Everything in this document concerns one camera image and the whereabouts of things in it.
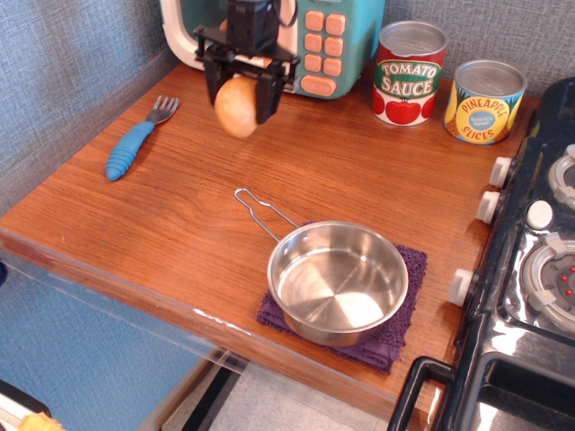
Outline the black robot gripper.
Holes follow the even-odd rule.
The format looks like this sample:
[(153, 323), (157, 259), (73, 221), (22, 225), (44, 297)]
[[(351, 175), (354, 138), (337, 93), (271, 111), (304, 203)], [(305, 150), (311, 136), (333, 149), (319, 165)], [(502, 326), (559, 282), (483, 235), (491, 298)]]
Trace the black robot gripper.
[(281, 18), (280, 1), (228, 1), (226, 27), (198, 26), (196, 60), (204, 65), (212, 105), (221, 87), (235, 75), (257, 78), (256, 121), (262, 125), (277, 112), (284, 86), (296, 80), (298, 55), (278, 43), (279, 29), (296, 23)]

